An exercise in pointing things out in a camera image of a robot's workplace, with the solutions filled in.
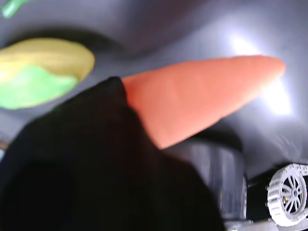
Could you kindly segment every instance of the orange carrot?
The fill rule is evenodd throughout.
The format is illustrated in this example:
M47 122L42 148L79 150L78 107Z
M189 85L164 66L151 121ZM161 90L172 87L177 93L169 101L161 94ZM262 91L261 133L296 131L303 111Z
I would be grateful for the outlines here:
M239 56L175 64L123 83L150 138L166 148L240 109L284 71L277 58Z

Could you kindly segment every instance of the black fabric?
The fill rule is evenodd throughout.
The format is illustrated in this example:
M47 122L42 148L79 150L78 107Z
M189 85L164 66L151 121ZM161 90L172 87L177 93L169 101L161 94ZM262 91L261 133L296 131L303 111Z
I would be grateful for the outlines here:
M152 144L117 77L21 131L0 163L0 227L224 230L199 175Z

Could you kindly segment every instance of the wheel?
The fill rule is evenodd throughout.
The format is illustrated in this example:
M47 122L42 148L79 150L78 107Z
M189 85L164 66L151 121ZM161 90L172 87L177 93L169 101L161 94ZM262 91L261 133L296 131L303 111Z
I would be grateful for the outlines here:
M306 217L307 188L304 180L307 166L291 164L277 171L268 187L268 209L280 226L293 226Z

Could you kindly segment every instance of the yellow object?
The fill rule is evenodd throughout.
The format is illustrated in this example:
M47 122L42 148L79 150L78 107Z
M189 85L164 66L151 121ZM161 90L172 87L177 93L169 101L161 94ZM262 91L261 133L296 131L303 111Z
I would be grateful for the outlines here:
M93 69L94 55L79 43L54 38L34 38L0 50L0 84L29 65L59 76L82 81Z

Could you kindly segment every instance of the green object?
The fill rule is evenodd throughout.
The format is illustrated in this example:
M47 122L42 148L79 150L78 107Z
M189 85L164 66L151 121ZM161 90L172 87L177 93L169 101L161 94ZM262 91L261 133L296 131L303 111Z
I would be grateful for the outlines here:
M18 9L27 2L35 0L10 0L2 7L2 15L5 18L12 18Z
M42 67L27 66L11 80L0 83L0 107L37 106L63 96L77 84L73 76L56 76Z

